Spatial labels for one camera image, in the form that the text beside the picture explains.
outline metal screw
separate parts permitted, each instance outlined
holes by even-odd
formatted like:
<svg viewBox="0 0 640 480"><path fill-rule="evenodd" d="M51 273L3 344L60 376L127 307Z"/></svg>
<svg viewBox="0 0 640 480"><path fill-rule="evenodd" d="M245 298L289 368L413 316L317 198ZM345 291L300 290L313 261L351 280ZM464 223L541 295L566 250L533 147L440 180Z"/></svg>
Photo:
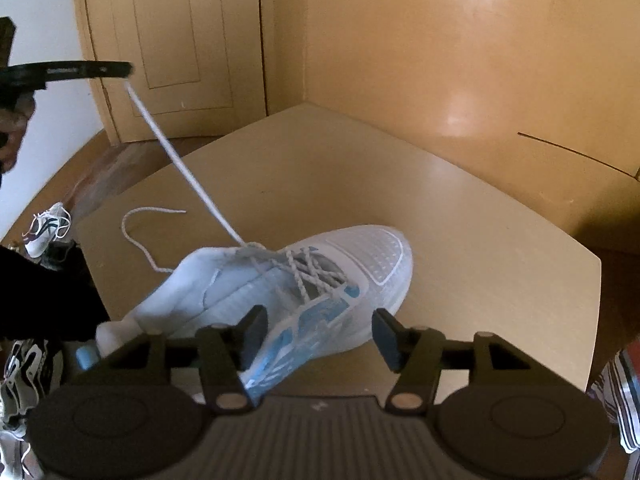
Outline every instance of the metal screw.
<svg viewBox="0 0 640 480"><path fill-rule="evenodd" d="M216 404L222 410L242 410L249 400L243 394L219 394Z"/></svg>
<svg viewBox="0 0 640 480"><path fill-rule="evenodd" d="M417 410L422 406L422 397L417 394L395 394L391 403L398 410Z"/></svg>

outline wooden table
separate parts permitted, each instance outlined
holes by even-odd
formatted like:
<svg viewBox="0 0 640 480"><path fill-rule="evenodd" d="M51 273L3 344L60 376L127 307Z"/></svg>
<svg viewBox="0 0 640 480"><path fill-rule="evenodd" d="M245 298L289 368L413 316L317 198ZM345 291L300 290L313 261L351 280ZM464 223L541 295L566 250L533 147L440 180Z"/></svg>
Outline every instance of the wooden table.
<svg viewBox="0 0 640 480"><path fill-rule="evenodd" d="M398 313L403 324L432 326L463 340L495 332L586 386L598 323L599 259L478 178L309 104L184 160L241 236L268 248L355 224L400 229L414 252L413 281ZM176 266L199 247L233 244L173 166L109 200L81 223L79 240L113 319L166 277L120 233L124 213L140 206L188 211L143 212L129 220L129 233L161 267ZM369 342L310 362L278 390L384 397L395 378Z"/></svg>

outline floor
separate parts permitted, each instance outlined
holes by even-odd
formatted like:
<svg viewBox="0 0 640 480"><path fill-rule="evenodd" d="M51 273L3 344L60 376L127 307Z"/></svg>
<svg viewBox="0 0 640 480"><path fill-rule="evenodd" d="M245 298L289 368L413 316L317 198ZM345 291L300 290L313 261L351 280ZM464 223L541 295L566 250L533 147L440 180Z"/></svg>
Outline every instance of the floor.
<svg viewBox="0 0 640 480"><path fill-rule="evenodd" d="M187 137L172 143L185 156L217 137ZM33 215L55 202L62 202L72 214L74 224L116 196L169 164L169 158L156 140L111 146L101 132L49 181L15 221L2 245L20 245Z"/></svg>
<svg viewBox="0 0 640 480"><path fill-rule="evenodd" d="M215 137L176 139L174 146L180 155L215 140ZM20 232L29 227L31 215L62 200L78 222L100 205L150 174L169 164L161 146L155 141L137 142L111 147L105 139L77 154L42 190L18 219L2 241L7 245L20 239ZM640 333L640 256L600 249L591 249L602 261L602 293L600 319L590 378L600 372L608 359ZM612 441L599 469L601 480L622 480L626 455Z"/></svg>

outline wooden door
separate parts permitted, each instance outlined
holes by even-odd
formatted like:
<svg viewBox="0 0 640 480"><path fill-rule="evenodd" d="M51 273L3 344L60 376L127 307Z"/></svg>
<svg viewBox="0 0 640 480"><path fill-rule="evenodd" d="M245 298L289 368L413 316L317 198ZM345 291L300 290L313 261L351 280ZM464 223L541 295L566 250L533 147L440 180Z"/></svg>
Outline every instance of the wooden door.
<svg viewBox="0 0 640 480"><path fill-rule="evenodd" d="M258 0L78 7L88 56L133 63L130 81L167 136L223 135L265 116ZM112 140L153 138L122 81L95 82L94 95Z"/></svg>

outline white wall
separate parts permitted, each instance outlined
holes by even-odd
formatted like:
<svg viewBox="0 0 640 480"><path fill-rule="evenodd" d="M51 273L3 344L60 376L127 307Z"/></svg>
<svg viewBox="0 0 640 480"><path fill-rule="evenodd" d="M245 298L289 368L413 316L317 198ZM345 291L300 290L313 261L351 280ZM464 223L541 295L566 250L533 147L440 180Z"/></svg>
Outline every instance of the white wall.
<svg viewBox="0 0 640 480"><path fill-rule="evenodd" d="M73 0L0 0L17 27L10 64L82 59ZM0 239L49 179L102 123L84 80L36 92L36 113L13 171L2 176Z"/></svg>

